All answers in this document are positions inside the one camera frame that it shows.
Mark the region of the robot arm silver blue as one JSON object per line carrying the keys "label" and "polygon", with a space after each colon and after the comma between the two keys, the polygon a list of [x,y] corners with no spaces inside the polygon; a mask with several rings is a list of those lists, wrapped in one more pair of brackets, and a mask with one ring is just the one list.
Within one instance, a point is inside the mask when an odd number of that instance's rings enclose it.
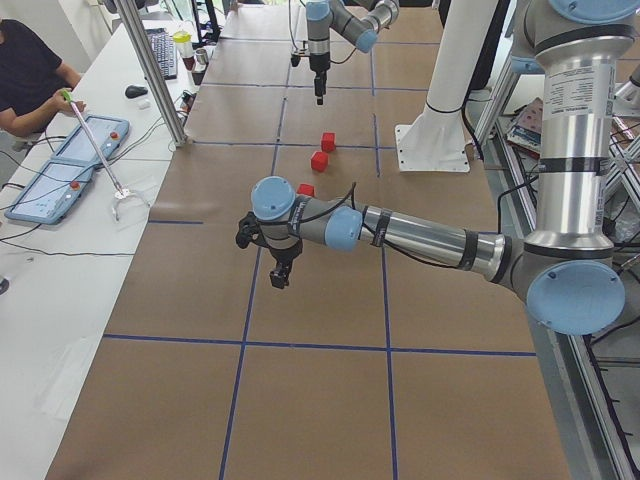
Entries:
{"label": "robot arm silver blue", "polygon": [[316,103],[323,104],[326,94],[327,72],[331,68],[330,31],[333,30],[357,50],[368,53],[378,39],[378,33],[398,18],[398,1],[357,1],[368,13],[358,19],[346,9],[342,1],[307,1],[306,25],[309,64],[315,73]]}
{"label": "robot arm silver blue", "polygon": [[[444,147],[465,113],[471,80],[499,1],[479,7],[451,1],[436,72],[423,112],[396,127],[403,172],[468,172]],[[317,101],[326,94],[329,33],[369,53],[383,28],[400,13],[399,1],[356,1],[358,19],[343,1],[307,1],[308,55]],[[541,151],[536,178],[498,196],[497,232],[476,232],[355,201],[355,183],[331,202],[296,193],[279,176],[252,189],[252,210],[239,221],[236,244],[267,248],[276,261],[270,281],[289,285],[289,274],[309,240],[340,251],[356,241],[389,247],[444,269],[481,274],[513,291],[537,323],[567,335],[588,335],[617,321],[626,306],[616,247],[603,233],[605,180],[615,97],[615,66],[637,35],[639,1],[517,1],[511,52],[514,73],[544,73]],[[536,183],[536,219],[524,240],[502,230],[502,199]]]}

